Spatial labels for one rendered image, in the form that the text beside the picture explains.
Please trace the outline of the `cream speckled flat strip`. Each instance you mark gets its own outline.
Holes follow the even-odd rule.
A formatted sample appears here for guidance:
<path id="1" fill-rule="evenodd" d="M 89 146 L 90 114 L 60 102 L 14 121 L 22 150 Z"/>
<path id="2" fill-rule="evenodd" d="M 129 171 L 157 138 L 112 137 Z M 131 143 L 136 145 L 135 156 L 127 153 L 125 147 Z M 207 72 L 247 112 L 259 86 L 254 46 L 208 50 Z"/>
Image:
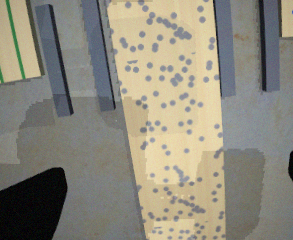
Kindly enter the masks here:
<path id="1" fill-rule="evenodd" d="M 277 0 L 279 37 L 293 36 L 293 0 Z"/>

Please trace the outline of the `cream strip with grey dots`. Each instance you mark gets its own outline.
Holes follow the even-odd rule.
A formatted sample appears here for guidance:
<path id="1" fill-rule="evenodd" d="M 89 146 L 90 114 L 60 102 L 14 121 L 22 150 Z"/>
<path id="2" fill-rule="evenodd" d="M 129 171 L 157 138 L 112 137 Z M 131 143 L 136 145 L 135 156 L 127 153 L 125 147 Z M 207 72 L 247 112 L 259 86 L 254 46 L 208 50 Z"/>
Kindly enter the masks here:
<path id="1" fill-rule="evenodd" d="M 213 0 L 106 0 L 146 240 L 225 240 Z"/>

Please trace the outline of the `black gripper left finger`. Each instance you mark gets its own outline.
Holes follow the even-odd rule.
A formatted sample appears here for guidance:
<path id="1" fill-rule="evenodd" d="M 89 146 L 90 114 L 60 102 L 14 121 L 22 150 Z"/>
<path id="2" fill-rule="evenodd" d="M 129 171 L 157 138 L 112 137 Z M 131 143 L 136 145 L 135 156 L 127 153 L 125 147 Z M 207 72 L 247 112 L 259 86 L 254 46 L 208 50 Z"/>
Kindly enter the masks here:
<path id="1" fill-rule="evenodd" d="M 51 240 L 58 227 L 67 183 L 54 167 L 0 191 L 0 240 Z"/>

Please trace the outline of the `cream strip with green lines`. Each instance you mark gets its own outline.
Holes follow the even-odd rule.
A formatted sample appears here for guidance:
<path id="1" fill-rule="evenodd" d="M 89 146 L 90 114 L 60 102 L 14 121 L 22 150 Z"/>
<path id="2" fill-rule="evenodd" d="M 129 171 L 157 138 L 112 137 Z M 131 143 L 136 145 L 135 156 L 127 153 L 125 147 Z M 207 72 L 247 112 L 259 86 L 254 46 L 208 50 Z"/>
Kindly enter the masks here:
<path id="1" fill-rule="evenodd" d="M 30 0 L 0 0 L 0 83 L 46 75 Z"/>

